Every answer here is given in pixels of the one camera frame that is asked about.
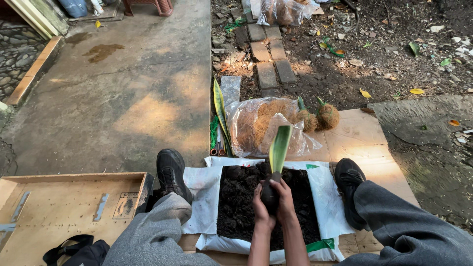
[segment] yellow leaf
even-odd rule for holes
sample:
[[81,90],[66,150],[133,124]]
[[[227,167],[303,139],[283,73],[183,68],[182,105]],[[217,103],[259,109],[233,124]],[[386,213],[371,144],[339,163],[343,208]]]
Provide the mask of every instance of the yellow leaf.
[[413,94],[422,94],[425,91],[423,89],[411,89],[409,92]]
[[365,98],[371,98],[371,95],[370,95],[367,91],[364,91],[364,90],[362,90],[361,88],[359,88],[359,91],[361,92],[361,94],[363,95],[363,97],[365,97]]
[[460,125],[460,122],[458,122],[457,120],[450,120],[448,123],[452,126],[459,126]]

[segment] gray pants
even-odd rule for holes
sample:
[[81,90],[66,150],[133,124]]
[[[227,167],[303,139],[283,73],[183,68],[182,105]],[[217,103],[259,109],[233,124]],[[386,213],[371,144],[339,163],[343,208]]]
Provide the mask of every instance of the gray pants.
[[[371,181],[355,192],[355,207],[375,238],[380,255],[356,254],[340,266],[472,266],[473,237]],[[190,205],[171,193],[149,213],[138,214],[112,245],[104,266],[218,265],[202,253],[184,254],[177,245]]]
[[472,266],[473,237],[371,181],[354,196],[358,214],[385,248],[350,256],[339,266]]
[[139,213],[108,251],[103,266],[218,266],[202,253],[184,254],[177,245],[191,206],[175,193],[158,200],[149,213]]

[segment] person's right hand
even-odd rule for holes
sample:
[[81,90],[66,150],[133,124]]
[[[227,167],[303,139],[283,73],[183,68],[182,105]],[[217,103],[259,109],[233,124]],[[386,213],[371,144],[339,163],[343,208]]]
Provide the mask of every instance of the person's right hand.
[[286,182],[281,178],[281,183],[274,180],[270,180],[269,183],[279,193],[279,207],[276,212],[279,222],[284,224],[286,221],[289,221],[289,219],[297,220],[291,189]]

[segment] hand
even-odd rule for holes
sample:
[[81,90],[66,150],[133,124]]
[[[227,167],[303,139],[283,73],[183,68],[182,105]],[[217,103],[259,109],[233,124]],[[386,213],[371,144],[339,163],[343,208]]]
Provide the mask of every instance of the hand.
[[270,180],[270,185],[279,193],[279,207],[276,212],[279,222],[284,224],[292,219],[297,220],[291,189],[286,182],[282,178],[281,183]]
[[261,201],[261,191],[263,186],[261,183],[254,189],[253,195],[253,210],[254,210],[254,227],[262,227],[262,229],[268,229],[269,233],[272,232],[274,226],[276,225],[276,217],[269,215],[266,206],[264,206]]

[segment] clear plastic bag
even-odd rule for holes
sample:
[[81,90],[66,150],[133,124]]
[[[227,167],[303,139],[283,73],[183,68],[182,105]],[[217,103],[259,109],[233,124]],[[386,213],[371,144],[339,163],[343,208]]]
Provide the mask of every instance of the clear plastic bag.
[[319,6],[312,0],[263,0],[257,24],[299,26]]
[[[271,102],[275,100],[279,100],[279,103],[284,105],[284,110],[275,114],[270,112],[270,115],[265,113],[263,118],[260,108],[271,106]],[[268,157],[269,147],[280,125],[292,125],[287,158],[306,156],[311,154],[311,151],[322,147],[320,143],[302,132],[304,121],[297,120],[295,115],[299,111],[297,101],[275,97],[250,99],[234,102],[227,106],[225,111],[232,150],[240,158]]]

